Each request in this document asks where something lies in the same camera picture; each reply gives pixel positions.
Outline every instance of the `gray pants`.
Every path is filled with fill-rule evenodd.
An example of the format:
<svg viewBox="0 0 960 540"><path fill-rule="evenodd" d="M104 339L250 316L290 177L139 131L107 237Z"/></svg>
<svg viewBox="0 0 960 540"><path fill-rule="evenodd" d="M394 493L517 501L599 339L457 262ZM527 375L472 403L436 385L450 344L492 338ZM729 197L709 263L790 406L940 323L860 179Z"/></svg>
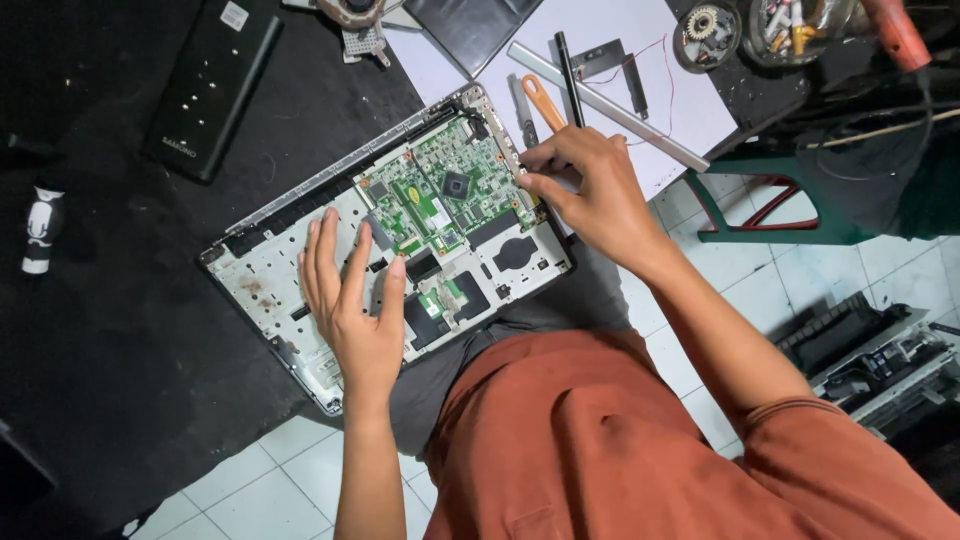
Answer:
<svg viewBox="0 0 960 540"><path fill-rule="evenodd" d="M402 454L423 451L453 382L497 341L533 331L631 327L616 265L583 242L574 243L572 251L577 269L571 275L540 294L517 301L474 335L400 372L390 394L390 419L396 448ZM309 416L338 430L344 427L342 415Z"/></svg>

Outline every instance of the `left hand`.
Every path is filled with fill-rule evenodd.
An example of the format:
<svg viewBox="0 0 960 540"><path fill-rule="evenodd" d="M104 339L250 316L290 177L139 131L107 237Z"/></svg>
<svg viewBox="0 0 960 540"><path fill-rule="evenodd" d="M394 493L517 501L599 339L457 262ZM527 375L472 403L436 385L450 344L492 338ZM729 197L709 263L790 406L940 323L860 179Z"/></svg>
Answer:
<svg viewBox="0 0 960 540"><path fill-rule="evenodd" d="M317 320L317 330L333 350L344 377L344 412L349 407L387 406L403 360L403 289L406 268L395 257L383 286L383 309L370 317L363 307L363 287L370 258L370 225L360 225L360 239L350 255L346 277L334 259L336 209L323 222L310 222L306 251L300 253L300 286Z"/></svg>

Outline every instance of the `gear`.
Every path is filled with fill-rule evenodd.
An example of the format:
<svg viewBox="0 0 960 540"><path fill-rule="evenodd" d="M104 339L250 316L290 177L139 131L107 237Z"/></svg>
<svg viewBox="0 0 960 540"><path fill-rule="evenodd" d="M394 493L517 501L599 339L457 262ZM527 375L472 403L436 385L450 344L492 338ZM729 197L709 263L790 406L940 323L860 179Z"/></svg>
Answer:
<svg viewBox="0 0 960 540"><path fill-rule="evenodd" d="M686 34L690 39L700 41L706 39L717 26L717 10L711 6L703 6L690 12L686 20Z"/></svg>

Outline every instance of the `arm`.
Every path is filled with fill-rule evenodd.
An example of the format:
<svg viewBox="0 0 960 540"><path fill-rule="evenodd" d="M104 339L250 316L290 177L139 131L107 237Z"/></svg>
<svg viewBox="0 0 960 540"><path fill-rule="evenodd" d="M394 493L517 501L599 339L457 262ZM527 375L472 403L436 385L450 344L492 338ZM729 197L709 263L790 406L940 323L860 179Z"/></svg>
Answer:
<svg viewBox="0 0 960 540"><path fill-rule="evenodd" d="M550 202L587 243L653 291L693 367L739 430L752 409L810 396L804 377L723 299L654 224L622 135L565 128L521 156L531 170L572 164L580 193L530 173L518 181Z"/></svg>
<svg viewBox="0 0 960 540"><path fill-rule="evenodd" d="M317 330L336 355L344 377L344 473L334 537L406 538L403 480L390 426L390 391L403 360L403 258L390 263L378 318L363 313L370 258L370 226L341 283L334 260L337 211L310 223L300 254L300 283Z"/></svg>

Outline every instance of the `right hand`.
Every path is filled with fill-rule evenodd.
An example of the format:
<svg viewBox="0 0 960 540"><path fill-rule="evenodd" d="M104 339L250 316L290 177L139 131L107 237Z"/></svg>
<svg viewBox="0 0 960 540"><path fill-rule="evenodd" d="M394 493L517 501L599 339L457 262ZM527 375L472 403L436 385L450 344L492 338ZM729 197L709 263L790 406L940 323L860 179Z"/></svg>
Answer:
<svg viewBox="0 0 960 540"><path fill-rule="evenodd" d="M547 200L588 245L628 270L657 251L666 236L654 222L636 181L627 139L607 139L593 128L567 126L520 156L533 171L517 182ZM542 173L567 164L583 176L579 193L571 193Z"/></svg>

